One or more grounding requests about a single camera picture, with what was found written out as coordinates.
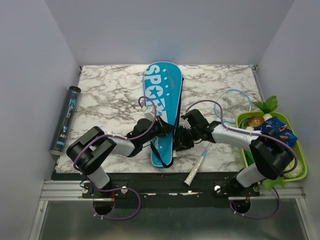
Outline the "black shuttlecock tube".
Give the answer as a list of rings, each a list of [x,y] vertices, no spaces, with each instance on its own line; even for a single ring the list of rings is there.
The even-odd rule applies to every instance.
[[[68,88],[49,148],[49,153],[54,156],[61,156],[64,152],[68,133],[70,130],[70,124],[76,110],[80,93],[81,89],[77,86],[70,86]]]

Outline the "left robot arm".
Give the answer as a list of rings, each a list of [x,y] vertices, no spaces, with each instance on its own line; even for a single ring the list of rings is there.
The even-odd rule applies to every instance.
[[[110,177],[102,167],[105,159],[110,154],[134,157],[142,151],[143,144],[156,137],[168,136],[176,126],[176,123],[167,123],[159,116],[155,122],[141,118],[125,137],[112,137],[100,127],[94,126],[68,147],[66,155],[78,171],[94,184],[93,191],[104,198],[111,191]]]

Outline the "blue racket bag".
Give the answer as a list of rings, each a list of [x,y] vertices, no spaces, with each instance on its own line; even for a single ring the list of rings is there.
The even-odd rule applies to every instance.
[[[157,168],[169,168],[174,162],[174,141],[179,127],[183,80],[180,68],[167,61],[152,63],[143,74],[146,105],[154,103],[157,116],[174,126],[168,135],[151,140],[151,163]]]

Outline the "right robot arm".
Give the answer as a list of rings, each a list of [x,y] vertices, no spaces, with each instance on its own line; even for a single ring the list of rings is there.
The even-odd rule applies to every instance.
[[[294,150],[272,128],[244,130],[220,121],[208,122],[197,109],[186,112],[177,134],[177,150],[187,150],[198,140],[232,145],[251,152],[254,163],[240,170],[228,183],[230,191],[241,196],[248,187],[265,179],[276,180],[291,162],[297,162]]]

